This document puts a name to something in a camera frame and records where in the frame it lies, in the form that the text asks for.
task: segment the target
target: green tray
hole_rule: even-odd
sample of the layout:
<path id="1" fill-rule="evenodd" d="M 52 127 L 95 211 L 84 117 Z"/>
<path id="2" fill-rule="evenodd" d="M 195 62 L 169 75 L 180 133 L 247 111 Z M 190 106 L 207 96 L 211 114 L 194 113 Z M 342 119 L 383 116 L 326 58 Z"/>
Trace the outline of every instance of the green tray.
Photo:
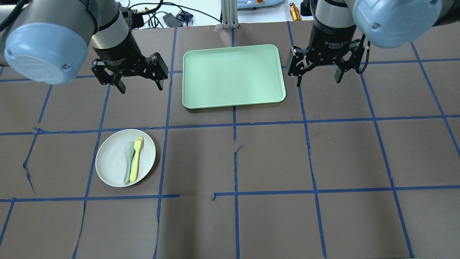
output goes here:
<path id="1" fill-rule="evenodd" d="M 275 103 L 286 97 L 273 45 L 189 51 L 183 76 L 182 103 L 188 109 Z"/>

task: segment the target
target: brass cylinder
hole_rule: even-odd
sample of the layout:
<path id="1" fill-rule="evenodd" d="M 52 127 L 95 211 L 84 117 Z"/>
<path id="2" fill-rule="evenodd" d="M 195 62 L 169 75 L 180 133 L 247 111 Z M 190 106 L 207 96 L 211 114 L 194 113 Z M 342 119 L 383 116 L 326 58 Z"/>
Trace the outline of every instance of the brass cylinder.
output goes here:
<path id="1" fill-rule="evenodd" d="M 291 7 L 291 17 L 293 21 L 300 21 L 302 18 L 300 17 L 299 9 L 297 6 L 295 6 L 294 3 L 289 3 L 289 6 Z"/>

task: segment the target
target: green spoon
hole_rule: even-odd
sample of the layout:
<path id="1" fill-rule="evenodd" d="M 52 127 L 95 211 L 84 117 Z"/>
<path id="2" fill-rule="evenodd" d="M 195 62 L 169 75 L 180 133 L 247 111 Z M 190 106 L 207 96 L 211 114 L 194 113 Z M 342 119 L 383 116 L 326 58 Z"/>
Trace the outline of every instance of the green spoon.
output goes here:
<path id="1" fill-rule="evenodd" d="M 131 173 L 131 163 L 132 163 L 132 157 L 134 155 L 134 142 L 128 142 L 126 143 L 125 146 L 125 158 L 126 158 L 126 174 L 125 174 L 125 180 L 123 181 L 124 184 L 127 184 L 129 182 L 129 175 Z"/>

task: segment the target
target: blue tape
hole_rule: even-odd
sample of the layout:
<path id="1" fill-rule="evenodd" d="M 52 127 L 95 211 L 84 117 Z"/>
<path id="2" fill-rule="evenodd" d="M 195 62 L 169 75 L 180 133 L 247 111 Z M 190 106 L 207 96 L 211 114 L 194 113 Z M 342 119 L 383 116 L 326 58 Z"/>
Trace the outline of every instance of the blue tape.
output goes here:
<path id="1" fill-rule="evenodd" d="M 236 106 L 233 106 L 233 141 L 236 141 Z"/>
<path id="2" fill-rule="evenodd" d="M 41 109 L 40 118 L 38 119 L 38 123 L 41 123 L 41 119 L 43 118 L 43 114 L 45 113 L 45 108 L 48 103 L 48 99 L 50 98 L 52 88 L 53 88 L 53 85 L 50 85 L 50 87 L 48 88 L 48 93 L 46 94 L 45 102 L 43 103 L 43 107 Z"/>
<path id="3" fill-rule="evenodd" d="M 217 127 L 233 127 L 233 124 L 202 124 L 202 125 L 184 125 L 184 126 L 168 126 L 169 129 L 192 129 L 192 128 L 217 128 Z"/>
<path id="4" fill-rule="evenodd" d="M 244 196 L 244 195 L 279 195 L 279 194 L 331 194 L 331 193 L 362 193 L 362 192 L 391 192 L 414 191 L 414 190 L 443 190 L 460 189 L 460 185 L 433 185 L 433 186 L 405 186 L 405 187 L 381 187 L 381 188 L 350 188 L 350 189 L 319 189 L 319 190 L 287 190 L 287 191 L 250 191 L 250 192 L 223 192 L 214 193 L 213 200 L 220 196 Z"/>
<path id="5" fill-rule="evenodd" d="M 38 130 L 40 135 L 50 135 L 50 134 L 86 134 L 86 133 L 98 133 L 101 132 L 98 129 L 89 129 L 89 130 L 63 130 L 63 131 L 48 131 L 44 129 L 34 128 Z"/>
<path id="6" fill-rule="evenodd" d="M 235 28 L 231 28 L 231 46 L 235 46 Z"/>
<path id="7" fill-rule="evenodd" d="M 274 122 L 254 122 L 254 123 L 249 123 L 249 122 L 243 122 L 243 123 L 237 123 L 237 126 L 254 126 L 254 125 L 280 125 L 280 124 L 303 124 L 304 122 L 299 120 L 299 121 L 274 121 Z"/>
<path id="8" fill-rule="evenodd" d="M 460 59 L 421 59 L 420 60 L 420 62 L 449 62 L 449 61 L 460 61 Z"/>
<path id="9" fill-rule="evenodd" d="M 433 94 L 433 98 L 434 100 L 436 101 L 436 104 L 437 104 L 437 107 L 439 108 L 439 111 L 441 112 L 441 115 L 443 116 L 443 119 L 444 119 L 444 123 L 446 124 L 446 127 L 447 127 L 447 130 L 449 132 L 449 135 L 450 135 L 450 138 L 452 139 L 452 142 L 454 143 L 454 146 L 455 146 L 455 149 L 457 151 L 457 155 L 459 156 L 460 158 L 460 148 L 459 148 L 459 145 L 455 139 L 455 136 L 454 136 L 454 133 L 452 132 L 452 129 L 450 128 L 450 124 L 449 124 L 449 121 L 447 120 L 447 117 L 446 117 L 446 114 L 444 113 L 444 110 L 443 110 L 443 107 L 441 106 L 441 102 L 439 101 L 437 95 L 436 95 L 436 92 L 433 88 L 433 85 L 431 84 L 431 81 L 430 79 L 428 78 L 428 75 L 425 71 L 425 68 L 423 67 L 423 64 L 420 60 L 420 56 L 419 56 L 419 53 L 417 52 L 417 49 L 415 48 L 415 45 L 413 42 L 411 42 L 411 45 L 412 45 L 412 49 L 414 50 L 414 53 L 415 53 L 415 56 L 417 57 L 417 60 L 419 61 L 419 65 L 420 65 L 420 68 L 422 69 L 422 72 L 423 72 L 423 75 L 425 76 L 425 80 L 426 82 L 428 83 L 428 87 L 430 88 L 431 90 L 431 93 Z"/>
<path id="10" fill-rule="evenodd" d="M 112 132 L 112 131 L 120 131 L 120 130 L 127 130 L 127 129 L 135 129 L 135 130 L 164 130 L 166 127 L 141 127 L 141 128 L 119 128 L 119 129 L 102 129 L 101 132 Z"/>
<path id="11" fill-rule="evenodd" d="M 99 142 L 101 141 L 101 131 L 100 130 L 102 129 L 102 125 L 104 123 L 105 110 L 107 108 L 107 103 L 109 101 L 109 94 L 110 94 L 110 86 L 107 86 L 107 93 L 105 94 L 105 102 L 104 102 L 104 106 L 102 108 L 101 122 L 99 124 L 98 138 L 96 139 L 96 145 L 94 147 L 94 153 L 93 153 L 93 158 L 92 158 L 92 162 L 91 162 L 91 168 L 90 168 L 90 171 L 89 171 L 88 182 L 86 184 L 85 197 L 88 197 L 89 189 L 91 187 L 92 174 L 94 172 L 94 165 L 96 163 L 96 155 L 98 154 Z"/>
<path id="12" fill-rule="evenodd" d="M 287 29 L 289 32 L 289 39 L 291 40 L 291 45 L 294 46 L 294 39 L 292 37 L 292 31 L 291 31 L 291 24 L 289 21 L 287 21 Z M 308 123 L 307 123 L 307 116 L 305 114 L 305 106 L 304 106 L 304 98 L 302 96 L 302 89 L 301 87 L 298 87 L 298 92 L 299 92 L 299 100 L 300 100 L 300 108 L 302 110 L 302 118 L 303 118 L 303 123 L 304 123 L 304 128 L 305 128 L 305 139 L 307 142 L 307 150 L 308 150 L 308 160 L 310 164 L 310 172 L 311 172 L 311 181 L 313 184 L 313 190 L 315 191 L 315 205 L 316 205 L 316 216 L 318 219 L 318 229 L 319 229 L 319 235 L 321 239 L 321 248 L 322 248 L 322 256 L 324 259 L 328 259 L 327 251 L 326 251 L 326 243 L 324 241 L 324 231 L 322 227 L 322 218 L 321 218 L 321 209 L 319 207 L 319 199 L 318 199 L 318 193 L 317 193 L 317 188 L 316 188 L 316 180 L 315 180 L 315 174 L 313 173 L 313 165 L 311 163 L 311 146 L 310 146 L 310 137 L 308 133 Z"/>
<path id="13" fill-rule="evenodd" d="M 18 136 L 18 135 L 34 135 L 34 132 L 6 132 L 0 133 L 0 136 Z"/>
<path id="14" fill-rule="evenodd" d="M 77 244 L 75 245 L 74 252 L 72 253 L 72 259 L 75 259 L 75 257 L 77 256 L 78 244 L 80 243 L 81 232 L 83 231 L 83 221 L 85 220 L 85 212 L 86 212 L 86 201 L 83 202 L 83 215 L 81 216 L 80 232 L 78 233 Z"/>
<path id="15" fill-rule="evenodd" d="M 291 31 L 291 24 L 289 23 L 289 21 L 286 22 L 286 24 L 288 25 L 287 26 L 287 31 L 289 32 L 289 39 L 291 40 L 291 46 L 294 47 L 294 39 L 292 37 L 292 31 Z"/>
<path id="16" fill-rule="evenodd" d="M 177 27 L 174 28 L 174 40 L 172 43 L 172 58 L 171 58 L 171 71 L 174 71 L 174 57 L 176 56 L 176 41 L 177 41 Z M 159 194 L 163 194 L 163 181 L 165 177 L 165 162 L 166 162 L 166 148 L 168 143 L 168 131 L 169 131 L 169 118 L 171 116 L 171 96 L 172 96 L 172 89 L 173 89 L 173 74 L 171 74 L 171 80 L 169 82 L 169 96 L 168 96 L 168 108 L 166 112 L 166 125 L 165 125 L 165 141 L 163 144 L 163 160 L 161 161 L 161 174 L 160 174 L 160 190 Z M 160 228 L 160 215 L 161 215 L 161 201 L 162 198 L 158 199 L 158 206 L 156 209 L 156 218 L 158 219 L 158 229 Z M 156 244 L 155 244 L 155 253 L 153 254 L 153 259 L 156 259 L 156 252 L 158 246 L 158 236 L 159 232 L 157 232 L 156 237 Z"/>
<path id="17" fill-rule="evenodd" d="M 396 60 L 396 61 L 369 61 L 370 65 L 381 65 L 381 64 L 404 64 L 404 63 L 418 63 L 417 60 Z"/>
<path id="18" fill-rule="evenodd" d="M 88 75 L 88 76 L 76 76 L 75 78 L 93 78 L 96 77 L 95 75 Z"/>
<path id="19" fill-rule="evenodd" d="M 5 223 L 3 224 L 3 228 L 0 234 L 0 246 L 3 241 L 3 237 L 5 236 L 6 227 L 8 226 L 8 222 L 10 221 L 11 212 L 13 211 L 13 207 L 14 207 L 14 201 L 12 201 L 10 204 L 10 209 L 8 210 L 8 214 L 6 215 Z"/>
<path id="20" fill-rule="evenodd" d="M 240 145 L 235 152 L 233 153 L 233 164 L 234 164 L 234 174 L 235 174 L 235 193 L 238 193 L 238 150 L 242 145 Z M 239 213 L 239 204 L 238 204 L 238 195 L 235 195 L 235 241 L 236 241 L 236 258 L 240 258 L 240 213 Z"/>
<path id="21" fill-rule="evenodd" d="M 0 80 L 0 82 L 23 82 L 23 81 L 32 81 L 32 79 L 20 78 L 20 79 L 5 79 L 5 80 Z"/>
<path id="22" fill-rule="evenodd" d="M 39 129 L 37 129 L 35 131 L 34 140 L 32 140 L 32 145 L 30 145 L 29 153 L 27 154 L 26 160 L 23 163 L 23 171 L 24 171 L 24 174 L 27 177 L 27 185 L 34 192 L 34 195 L 36 195 L 36 193 L 35 193 L 35 189 L 34 189 L 34 187 L 32 185 L 32 182 L 30 180 L 30 173 L 29 173 L 29 171 L 27 169 L 27 163 L 29 162 L 30 155 L 32 154 L 32 150 L 34 149 L 35 142 L 37 141 L 38 132 L 39 132 Z"/>
<path id="23" fill-rule="evenodd" d="M 384 162 L 385 162 L 386 171 L 388 173 L 388 178 L 390 180 L 390 185 L 391 185 L 391 188 L 392 188 L 392 191 L 393 191 L 393 197 L 395 199 L 396 208 L 398 210 L 399 220 L 401 221 L 401 227 L 403 229 L 402 232 L 403 232 L 404 238 L 406 240 L 406 245 L 407 245 L 407 248 L 408 248 L 408 251 L 409 251 L 409 255 L 410 255 L 411 258 L 413 258 L 414 253 L 412 251 L 412 245 L 410 243 L 409 234 L 407 232 L 406 224 L 404 222 L 404 217 L 403 217 L 403 212 L 402 212 L 402 209 L 401 209 L 401 205 L 399 204 L 399 198 L 398 198 L 398 195 L 397 195 L 396 190 L 395 190 L 395 184 L 393 182 L 393 176 L 391 175 L 390 165 L 388 163 L 388 158 L 386 156 L 386 151 L 385 151 L 385 147 L 383 145 L 382 136 L 380 135 L 379 125 L 377 124 L 377 119 L 375 118 L 374 108 L 372 107 L 372 102 L 371 102 L 371 99 L 369 97 L 369 92 L 368 92 L 368 88 L 366 86 L 366 82 L 364 81 L 364 76 L 360 75 L 360 77 L 361 77 L 362 86 L 364 88 L 364 93 L 366 94 L 366 98 L 368 100 L 369 109 L 371 111 L 372 118 L 374 119 L 374 127 L 375 127 L 375 131 L 377 132 L 377 138 L 379 139 L 380 149 L 382 150 L 382 155 L 383 155 L 383 159 L 384 159 Z"/>
<path id="24" fill-rule="evenodd" d="M 442 116 L 411 116 L 411 117 L 387 117 L 387 118 L 375 118 L 377 121 L 386 120 L 419 120 L 419 119 L 440 119 Z"/>
<path id="25" fill-rule="evenodd" d="M 356 122 L 356 121 L 372 121 L 372 118 L 308 120 L 307 123 L 333 123 L 333 122 Z"/>
<path id="26" fill-rule="evenodd" d="M 43 202 L 43 201 L 88 201 L 88 200 L 143 200 L 143 199 L 171 199 L 179 198 L 180 194 L 165 194 L 165 195 L 132 195 L 132 196 L 94 196 L 94 197 L 56 197 L 56 198 L 11 198 L 0 200 L 3 202 Z"/>

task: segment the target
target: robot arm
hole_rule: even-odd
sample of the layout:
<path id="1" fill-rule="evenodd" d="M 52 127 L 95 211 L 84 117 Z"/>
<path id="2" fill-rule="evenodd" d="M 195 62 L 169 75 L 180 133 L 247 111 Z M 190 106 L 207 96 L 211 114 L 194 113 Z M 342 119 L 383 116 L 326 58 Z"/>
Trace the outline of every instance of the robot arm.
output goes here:
<path id="1" fill-rule="evenodd" d="M 345 72 L 360 69 L 365 51 L 364 39 L 377 47 L 394 48 L 414 41 L 430 27 L 460 19 L 460 0 L 304 0 L 301 9 L 311 8 L 314 24 L 306 49 L 293 46 L 287 61 L 288 75 L 302 76 L 322 65 L 337 65 L 335 80 Z M 364 34 L 352 41 L 356 27 Z M 344 56 L 351 52 L 348 60 Z"/>
<path id="2" fill-rule="evenodd" d="M 13 7 L 0 6 L 0 19 Z M 65 84 L 75 78 L 91 45 L 99 56 L 92 71 L 101 84 L 124 93 L 121 77 L 142 76 L 162 90 L 168 68 L 159 53 L 141 54 L 130 15 L 115 0 L 33 0 L 0 32 L 0 64 L 38 82 Z"/>

